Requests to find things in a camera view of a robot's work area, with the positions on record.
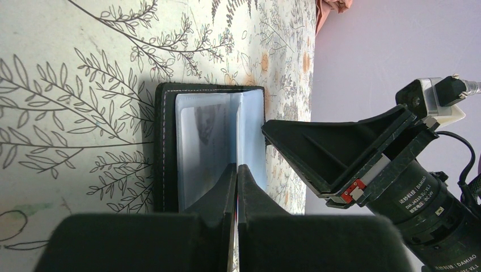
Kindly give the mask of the floral table mat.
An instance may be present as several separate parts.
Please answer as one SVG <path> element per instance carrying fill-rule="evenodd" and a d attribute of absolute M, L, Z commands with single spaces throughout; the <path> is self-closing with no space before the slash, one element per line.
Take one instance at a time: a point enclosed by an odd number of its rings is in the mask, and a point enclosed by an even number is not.
<path fill-rule="evenodd" d="M 1 270 L 76 213 L 153 210 L 155 89 L 265 89 L 309 120 L 314 1 L 2 1 Z"/>

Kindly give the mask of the pink cloth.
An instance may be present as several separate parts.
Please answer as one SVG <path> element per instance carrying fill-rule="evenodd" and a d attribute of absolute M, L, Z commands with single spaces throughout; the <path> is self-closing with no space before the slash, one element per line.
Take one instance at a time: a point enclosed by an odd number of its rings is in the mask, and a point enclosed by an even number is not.
<path fill-rule="evenodd" d="M 336 11 L 341 14 L 348 10 L 352 3 L 352 0 L 316 0 L 316 35 L 320 32 L 330 13 Z"/>

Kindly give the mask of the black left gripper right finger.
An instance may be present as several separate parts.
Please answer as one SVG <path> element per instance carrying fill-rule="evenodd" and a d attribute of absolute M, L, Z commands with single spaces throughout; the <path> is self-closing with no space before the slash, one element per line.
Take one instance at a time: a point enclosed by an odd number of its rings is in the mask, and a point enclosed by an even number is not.
<path fill-rule="evenodd" d="M 293 215 L 240 165 L 240 271 L 411 271 L 395 227 L 383 217 Z"/>

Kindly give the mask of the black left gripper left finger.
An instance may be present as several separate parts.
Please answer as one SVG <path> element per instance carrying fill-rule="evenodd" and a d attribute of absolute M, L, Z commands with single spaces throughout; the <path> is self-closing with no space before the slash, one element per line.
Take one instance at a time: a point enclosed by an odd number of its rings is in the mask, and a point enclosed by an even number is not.
<path fill-rule="evenodd" d="M 77 214 L 52 233 L 36 271 L 230 271 L 237 166 L 183 212 Z"/>

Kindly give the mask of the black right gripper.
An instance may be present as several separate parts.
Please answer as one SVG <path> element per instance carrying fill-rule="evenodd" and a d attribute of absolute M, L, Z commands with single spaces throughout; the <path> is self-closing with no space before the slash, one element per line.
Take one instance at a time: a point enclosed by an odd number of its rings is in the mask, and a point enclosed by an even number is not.
<path fill-rule="evenodd" d="M 416 160 L 438 134 L 410 127 L 398 105 L 357 122 L 269 120 L 266 140 L 329 207 L 357 205 L 388 218 L 429 271 L 480 270 L 480 206 L 463 181 L 458 200 L 446 174 Z"/>

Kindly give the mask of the black leather card holder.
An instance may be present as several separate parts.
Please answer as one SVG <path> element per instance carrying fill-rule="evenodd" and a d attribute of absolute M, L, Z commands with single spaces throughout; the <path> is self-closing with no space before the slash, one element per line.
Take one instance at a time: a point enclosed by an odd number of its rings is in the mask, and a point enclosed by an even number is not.
<path fill-rule="evenodd" d="M 267 189 L 265 89 L 162 83 L 155 90 L 153 209 L 176 213 L 211 190 L 229 164 Z"/>

